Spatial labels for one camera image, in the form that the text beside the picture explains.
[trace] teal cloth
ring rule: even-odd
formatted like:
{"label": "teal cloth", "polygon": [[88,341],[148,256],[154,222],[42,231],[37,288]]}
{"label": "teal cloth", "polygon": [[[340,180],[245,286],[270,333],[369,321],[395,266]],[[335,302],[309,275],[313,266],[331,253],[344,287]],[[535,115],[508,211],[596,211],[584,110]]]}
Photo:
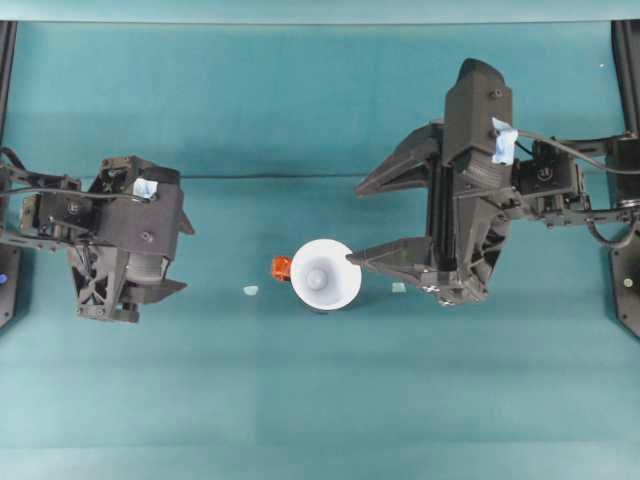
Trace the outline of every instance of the teal cloth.
{"label": "teal cloth", "polygon": [[188,175],[364,174],[442,117],[467,57],[505,75],[515,127],[565,138],[624,129],[607,22],[24,24],[5,141],[32,168],[71,175],[131,153]]}
{"label": "teal cloth", "polygon": [[[27,252],[0,331],[0,478],[638,478],[640,342],[584,228],[515,223],[473,306],[367,272],[351,307],[318,315],[269,276],[311,239],[424,231],[425,191],[357,199],[350,174],[440,115],[471,55],[505,73],[516,125],[622,129],[605,23],[22,25],[6,143],[29,167],[138,153],[317,178],[185,179],[197,235],[169,276],[189,287],[138,325],[75,318],[64,254]],[[587,185],[607,206],[605,177]]]}

